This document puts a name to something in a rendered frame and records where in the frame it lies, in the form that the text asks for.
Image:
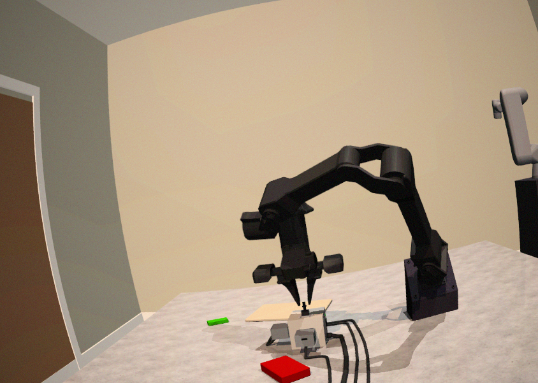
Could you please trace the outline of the red rectangular block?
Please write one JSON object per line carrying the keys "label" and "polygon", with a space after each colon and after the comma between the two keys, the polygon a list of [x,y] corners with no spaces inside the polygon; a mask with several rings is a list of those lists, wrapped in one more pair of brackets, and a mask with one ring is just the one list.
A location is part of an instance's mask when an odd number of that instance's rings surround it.
{"label": "red rectangular block", "polygon": [[288,356],[260,363],[261,370],[280,383],[290,383],[308,377],[310,368]]}

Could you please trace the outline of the green rectangular block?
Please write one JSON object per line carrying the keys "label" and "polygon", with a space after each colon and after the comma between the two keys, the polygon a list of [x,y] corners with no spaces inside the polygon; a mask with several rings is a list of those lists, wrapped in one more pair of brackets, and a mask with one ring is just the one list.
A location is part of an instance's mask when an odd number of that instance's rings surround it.
{"label": "green rectangular block", "polygon": [[228,319],[226,317],[207,321],[207,324],[209,326],[213,326],[213,325],[217,325],[217,324],[223,324],[223,323],[228,323]]}

